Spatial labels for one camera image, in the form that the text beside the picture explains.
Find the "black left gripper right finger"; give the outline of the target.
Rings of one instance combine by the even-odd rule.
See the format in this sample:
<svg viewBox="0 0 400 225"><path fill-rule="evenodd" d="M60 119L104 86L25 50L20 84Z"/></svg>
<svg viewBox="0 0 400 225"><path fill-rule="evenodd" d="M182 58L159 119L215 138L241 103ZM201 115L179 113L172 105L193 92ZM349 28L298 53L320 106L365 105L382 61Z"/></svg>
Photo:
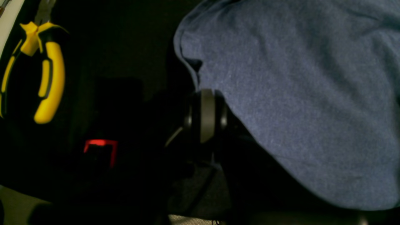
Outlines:
<svg viewBox="0 0 400 225"><path fill-rule="evenodd" d="M232 200L228 225L368 225L360 212L334 207L292 178L234 116L219 91L200 91L200 141L214 158Z"/></svg>

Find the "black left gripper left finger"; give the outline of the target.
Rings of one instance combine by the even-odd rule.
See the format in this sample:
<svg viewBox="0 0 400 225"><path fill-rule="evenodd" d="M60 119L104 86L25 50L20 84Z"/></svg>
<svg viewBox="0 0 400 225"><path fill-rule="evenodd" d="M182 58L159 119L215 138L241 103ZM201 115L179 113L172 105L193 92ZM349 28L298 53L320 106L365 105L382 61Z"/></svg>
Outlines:
<svg viewBox="0 0 400 225"><path fill-rule="evenodd" d="M97 91L84 103L94 118L84 118L83 134L45 129L34 144L49 193L31 224L168 225L173 183L194 170L188 145L197 140L200 93L161 92L144 102L139 91ZM113 168L84 158L90 139L118 142Z"/></svg>

